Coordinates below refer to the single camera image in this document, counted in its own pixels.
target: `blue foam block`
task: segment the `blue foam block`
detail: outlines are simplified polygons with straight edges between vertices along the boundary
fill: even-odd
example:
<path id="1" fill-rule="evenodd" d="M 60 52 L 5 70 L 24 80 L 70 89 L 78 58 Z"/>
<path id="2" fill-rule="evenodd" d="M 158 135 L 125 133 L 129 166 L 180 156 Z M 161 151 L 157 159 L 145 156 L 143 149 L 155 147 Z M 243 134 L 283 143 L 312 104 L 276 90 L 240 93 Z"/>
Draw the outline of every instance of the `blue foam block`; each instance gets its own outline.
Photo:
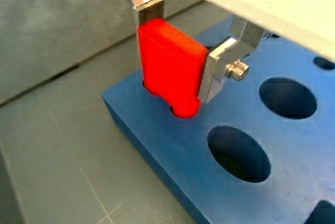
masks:
<path id="1" fill-rule="evenodd" d="M 220 23 L 197 40 L 214 45 L 228 27 Z M 141 71 L 103 92 L 117 124 L 197 223 L 304 224 L 320 202 L 331 213 L 320 223 L 335 223 L 335 70 L 318 67 L 314 57 L 283 38 L 263 40 L 245 58 L 245 80 L 229 80 L 190 119 L 145 91 Z M 304 87 L 265 82 L 273 77 Z M 228 127 L 241 132 L 226 135 Z M 255 181 L 244 175 L 253 166 Z"/>

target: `screw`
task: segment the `screw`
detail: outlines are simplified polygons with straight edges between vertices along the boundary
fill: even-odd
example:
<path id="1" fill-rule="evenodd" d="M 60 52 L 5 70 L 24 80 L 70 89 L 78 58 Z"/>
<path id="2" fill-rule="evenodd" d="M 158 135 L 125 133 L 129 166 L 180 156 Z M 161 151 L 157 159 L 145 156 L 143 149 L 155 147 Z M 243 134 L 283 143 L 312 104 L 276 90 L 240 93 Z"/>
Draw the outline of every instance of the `screw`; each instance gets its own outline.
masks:
<path id="1" fill-rule="evenodd" d="M 233 78 L 237 81 L 241 81 L 249 72 L 249 66 L 241 61 L 236 61 L 226 65 L 225 67 L 225 75 L 228 78 Z"/>

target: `gray floor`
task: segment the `gray floor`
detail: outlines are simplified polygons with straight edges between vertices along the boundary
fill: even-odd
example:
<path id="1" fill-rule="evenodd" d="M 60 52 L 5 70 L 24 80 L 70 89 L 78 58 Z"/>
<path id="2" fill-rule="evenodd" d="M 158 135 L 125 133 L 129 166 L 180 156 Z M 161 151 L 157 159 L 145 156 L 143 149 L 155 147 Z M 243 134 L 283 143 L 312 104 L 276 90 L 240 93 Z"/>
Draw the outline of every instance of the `gray floor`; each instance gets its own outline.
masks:
<path id="1" fill-rule="evenodd" d="M 172 23 L 196 35 L 226 15 L 202 3 Z M 28 224 L 194 223 L 101 99 L 138 67 L 133 38 L 0 109 L 1 152 Z"/>

